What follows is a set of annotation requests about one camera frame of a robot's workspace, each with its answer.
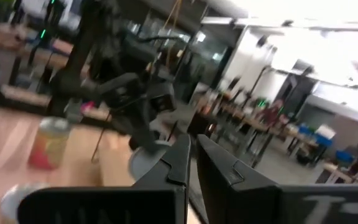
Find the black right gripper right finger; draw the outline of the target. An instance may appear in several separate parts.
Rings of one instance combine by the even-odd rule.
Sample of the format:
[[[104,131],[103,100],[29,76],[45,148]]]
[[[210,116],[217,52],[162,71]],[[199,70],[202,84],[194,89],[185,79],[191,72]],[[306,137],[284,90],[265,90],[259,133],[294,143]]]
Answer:
[[[357,184],[281,185],[205,135],[196,145],[210,223],[358,224]]]

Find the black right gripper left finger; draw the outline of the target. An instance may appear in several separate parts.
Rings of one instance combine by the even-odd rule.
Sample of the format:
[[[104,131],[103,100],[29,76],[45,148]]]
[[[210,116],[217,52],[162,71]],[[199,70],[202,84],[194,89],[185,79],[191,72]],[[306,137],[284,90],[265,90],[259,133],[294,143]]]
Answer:
[[[185,224],[191,139],[181,135],[130,187],[49,187],[26,196],[20,224]]]

